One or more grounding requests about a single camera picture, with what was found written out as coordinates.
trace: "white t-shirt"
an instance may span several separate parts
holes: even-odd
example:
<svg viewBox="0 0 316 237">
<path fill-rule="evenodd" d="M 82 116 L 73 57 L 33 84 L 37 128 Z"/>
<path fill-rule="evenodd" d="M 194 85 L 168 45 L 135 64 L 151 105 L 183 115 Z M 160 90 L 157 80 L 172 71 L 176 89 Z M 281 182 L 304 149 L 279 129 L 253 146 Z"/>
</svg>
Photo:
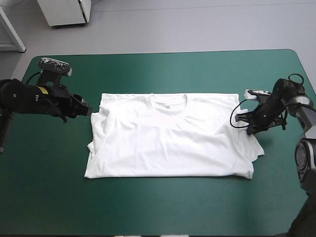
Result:
<svg viewBox="0 0 316 237">
<path fill-rule="evenodd" d="M 264 152 L 245 128 L 230 126 L 238 103 L 237 94 L 102 94 L 85 177 L 251 179 L 252 162 Z"/>
</svg>

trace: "green table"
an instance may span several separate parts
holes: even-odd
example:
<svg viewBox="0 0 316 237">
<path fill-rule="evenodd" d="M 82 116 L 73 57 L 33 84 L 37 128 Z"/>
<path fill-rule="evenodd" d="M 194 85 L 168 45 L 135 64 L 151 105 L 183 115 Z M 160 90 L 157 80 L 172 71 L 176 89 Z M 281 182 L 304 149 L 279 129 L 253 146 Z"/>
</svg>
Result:
<svg viewBox="0 0 316 237">
<path fill-rule="evenodd" d="M 292 50 L 50 56 L 70 63 L 63 78 L 98 111 L 101 93 L 239 93 L 272 90 L 304 69 Z M 24 79 L 39 71 L 34 58 Z M 307 94 L 315 101 L 308 80 Z M 257 103 L 246 102 L 253 109 Z M 0 234 L 273 235 L 286 232 L 306 200 L 294 162 L 295 118 L 256 135 L 265 155 L 254 177 L 83 177 L 89 117 L 16 115 L 0 157 Z"/>
</svg>

